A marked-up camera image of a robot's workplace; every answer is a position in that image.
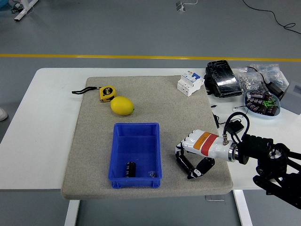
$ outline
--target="plastic bag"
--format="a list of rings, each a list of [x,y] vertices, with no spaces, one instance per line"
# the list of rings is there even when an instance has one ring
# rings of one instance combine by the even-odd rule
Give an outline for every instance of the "plastic bag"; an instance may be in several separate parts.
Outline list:
[[[235,74],[239,82],[240,88],[243,93],[246,93],[249,90],[258,90],[264,91],[264,88],[261,84],[262,77],[252,68],[238,68],[238,72]]]
[[[271,64],[271,65],[251,64],[251,67],[256,68],[259,72],[262,73],[266,83],[273,82],[279,88],[281,88],[282,91],[285,91],[286,88],[288,87],[288,83],[284,75],[281,73],[278,64]]]

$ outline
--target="table leg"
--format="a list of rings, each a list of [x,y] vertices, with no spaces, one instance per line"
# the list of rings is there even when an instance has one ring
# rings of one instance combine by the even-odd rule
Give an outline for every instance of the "table leg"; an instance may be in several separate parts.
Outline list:
[[[66,215],[65,226],[75,226],[80,200],[70,200]]]
[[[233,190],[241,226],[253,226],[243,190]]]

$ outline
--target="white cable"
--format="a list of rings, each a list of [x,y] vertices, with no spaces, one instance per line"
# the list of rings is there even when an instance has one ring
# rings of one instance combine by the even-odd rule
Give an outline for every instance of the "white cable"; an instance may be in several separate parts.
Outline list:
[[[197,0],[197,2],[196,3],[182,3],[182,5],[184,6],[184,5],[196,5],[198,3],[198,0]]]

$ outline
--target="blue plastic bin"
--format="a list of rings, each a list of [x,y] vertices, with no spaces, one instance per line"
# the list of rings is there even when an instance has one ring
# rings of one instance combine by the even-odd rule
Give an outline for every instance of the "blue plastic bin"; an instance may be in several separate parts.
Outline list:
[[[136,176],[126,178],[126,164],[136,163]],[[109,180],[113,188],[160,187],[162,179],[158,123],[116,123]]]

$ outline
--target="red stripe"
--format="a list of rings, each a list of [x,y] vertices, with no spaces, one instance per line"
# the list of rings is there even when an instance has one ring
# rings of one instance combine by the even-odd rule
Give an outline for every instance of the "red stripe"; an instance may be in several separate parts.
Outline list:
[[[204,156],[208,156],[208,152],[209,152],[209,148],[210,146],[212,145],[212,143],[215,141],[215,139],[217,138],[218,136],[215,135],[215,134],[211,134],[208,139],[205,141],[204,145],[202,146],[202,149],[201,149],[201,153],[204,155]]]

